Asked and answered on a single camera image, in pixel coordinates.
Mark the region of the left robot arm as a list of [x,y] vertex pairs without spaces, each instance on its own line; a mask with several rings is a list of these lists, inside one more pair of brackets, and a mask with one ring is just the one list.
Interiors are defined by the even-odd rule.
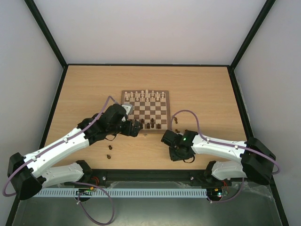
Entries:
[[108,135],[136,137],[142,128],[138,121],[129,120],[134,106],[113,104],[105,112],[85,118],[77,127],[57,141],[33,153],[15,153],[8,163],[8,179],[19,200],[27,200],[42,188],[64,182],[89,181],[92,170],[85,161],[63,167],[54,165],[68,155],[105,140]]

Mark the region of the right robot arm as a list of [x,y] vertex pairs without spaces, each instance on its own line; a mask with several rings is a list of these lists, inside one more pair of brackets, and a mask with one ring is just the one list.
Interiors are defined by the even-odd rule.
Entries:
[[209,162],[205,179],[212,185],[228,178],[247,178],[260,185],[269,185],[276,164],[275,155],[254,137],[247,141],[229,141],[190,130],[183,134],[167,130],[161,142],[169,147],[172,161],[188,160],[197,154],[226,159],[225,162]]

